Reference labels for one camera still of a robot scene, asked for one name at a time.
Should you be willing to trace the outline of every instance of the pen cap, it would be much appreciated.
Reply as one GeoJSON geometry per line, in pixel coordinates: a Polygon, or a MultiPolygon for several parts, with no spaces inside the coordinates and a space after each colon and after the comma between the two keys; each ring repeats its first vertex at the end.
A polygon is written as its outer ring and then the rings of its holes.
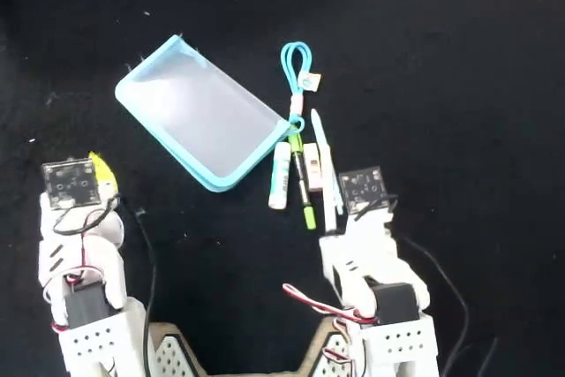
{"type": "Polygon", "coordinates": [[[302,138],[299,133],[289,136],[290,150],[292,152],[302,152],[302,138]]]}

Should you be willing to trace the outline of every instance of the marker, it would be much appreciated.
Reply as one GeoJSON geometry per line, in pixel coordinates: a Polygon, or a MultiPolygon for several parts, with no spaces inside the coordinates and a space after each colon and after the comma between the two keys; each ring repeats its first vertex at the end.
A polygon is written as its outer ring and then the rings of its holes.
{"type": "Polygon", "coordinates": [[[316,229],[316,217],[314,216],[314,208],[310,203],[308,196],[308,184],[306,183],[304,156],[302,150],[302,139],[300,134],[291,134],[289,136],[290,151],[292,152],[292,159],[298,174],[298,190],[300,191],[300,199],[302,200],[302,207],[304,208],[304,218],[306,221],[306,228],[309,230],[316,229]]]}

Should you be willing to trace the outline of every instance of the glue stick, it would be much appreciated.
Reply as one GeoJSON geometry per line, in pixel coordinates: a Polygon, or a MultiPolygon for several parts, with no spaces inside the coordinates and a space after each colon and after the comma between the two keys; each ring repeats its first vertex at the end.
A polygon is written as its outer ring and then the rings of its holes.
{"type": "Polygon", "coordinates": [[[285,209],[289,190],[290,144],[280,141],[275,146],[273,174],[271,175],[271,193],[268,205],[273,209],[285,209]]]}

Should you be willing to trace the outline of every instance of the label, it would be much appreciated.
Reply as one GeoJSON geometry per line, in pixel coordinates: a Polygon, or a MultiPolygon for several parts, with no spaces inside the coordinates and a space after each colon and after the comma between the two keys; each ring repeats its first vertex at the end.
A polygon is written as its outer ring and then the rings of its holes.
{"type": "Polygon", "coordinates": [[[317,92],[320,85],[321,74],[301,71],[298,73],[298,86],[309,92],[317,92]]]}

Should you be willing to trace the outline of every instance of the desk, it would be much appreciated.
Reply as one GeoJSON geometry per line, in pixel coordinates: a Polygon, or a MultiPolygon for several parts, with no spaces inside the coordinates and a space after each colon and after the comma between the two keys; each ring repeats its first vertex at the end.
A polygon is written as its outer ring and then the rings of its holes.
{"type": "MultiPolygon", "coordinates": [[[[501,335],[488,375],[565,371],[552,347],[565,329],[563,2],[0,0],[3,374],[62,375],[36,281],[40,166],[89,149],[147,211],[160,262],[154,320],[176,323],[210,373],[298,366],[320,317],[281,283],[334,301],[294,185],[288,211],[267,207],[270,159],[234,190],[207,192],[114,99],[126,64],[174,33],[283,115],[279,51],[306,41],[323,73],[306,103],[336,168],[382,167],[401,199],[395,230],[460,288],[470,340],[501,335]]],[[[428,283],[445,352],[460,309],[426,258],[401,254],[428,283]]],[[[133,231],[124,260],[130,293],[146,301],[133,231]]],[[[480,353],[455,375],[473,375],[480,353]]]]}

